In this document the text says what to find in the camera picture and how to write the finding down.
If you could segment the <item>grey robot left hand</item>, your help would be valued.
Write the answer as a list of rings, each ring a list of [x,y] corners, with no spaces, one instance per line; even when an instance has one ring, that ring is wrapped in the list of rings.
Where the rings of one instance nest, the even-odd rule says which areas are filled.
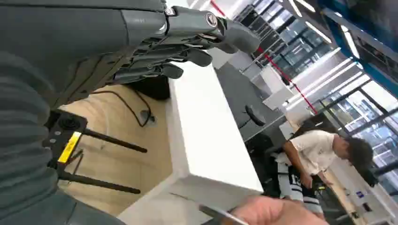
[[[56,108],[107,85],[166,76],[174,62],[206,67],[208,49],[253,53],[242,24],[164,0],[3,0],[0,94]]]

